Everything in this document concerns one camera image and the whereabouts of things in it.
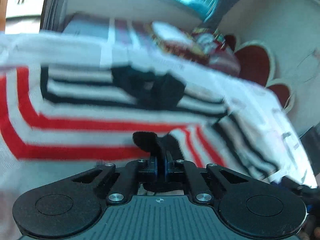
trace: screw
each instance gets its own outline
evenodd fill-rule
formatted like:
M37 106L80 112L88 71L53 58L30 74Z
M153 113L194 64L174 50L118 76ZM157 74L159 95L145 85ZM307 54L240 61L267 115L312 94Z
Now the screw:
M207 193L200 193L196 196L196 199L202 202L208 202L212 199L212 197Z
M109 195L109 200L110 201L119 202L119 201L121 201L123 199L124 199L124 196L122 194L119 194L119 193L114 193L114 194Z

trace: black device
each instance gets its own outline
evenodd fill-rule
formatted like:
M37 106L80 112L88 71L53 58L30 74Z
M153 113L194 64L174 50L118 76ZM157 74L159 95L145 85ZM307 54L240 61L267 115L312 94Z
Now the black device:
M22 239L298 239L306 206L291 190L214 163L197 168L137 134L149 160L106 163L21 195L13 217ZM137 195L141 184L184 194Z

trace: patterned pillow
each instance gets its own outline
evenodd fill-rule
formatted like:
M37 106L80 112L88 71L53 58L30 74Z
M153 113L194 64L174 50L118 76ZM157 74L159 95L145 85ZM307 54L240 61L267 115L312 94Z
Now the patterned pillow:
M182 30L163 22L152 22L145 25L145 28L162 51L202 65L209 63L209 56L202 51L201 46Z
M208 67L219 70L231 76L238 76L240 64L233 51L226 44L224 36L216 30L195 28L191 36L201 46L203 52L209 56Z

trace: wooden door frame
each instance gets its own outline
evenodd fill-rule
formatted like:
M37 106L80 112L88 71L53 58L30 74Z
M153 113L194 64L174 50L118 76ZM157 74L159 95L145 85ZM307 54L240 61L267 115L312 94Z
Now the wooden door frame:
M5 30L5 15L7 12L8 0L0 0L0 32Z

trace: gray ribbed plate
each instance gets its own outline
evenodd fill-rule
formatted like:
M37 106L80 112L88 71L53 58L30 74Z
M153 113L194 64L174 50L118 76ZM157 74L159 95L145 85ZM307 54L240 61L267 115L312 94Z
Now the gray ribbed plate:
M192 204L187 196L133 196L109 207L102 218L70 240L245 240L225 227L212 208ZM297 236L287 239L297 240Z

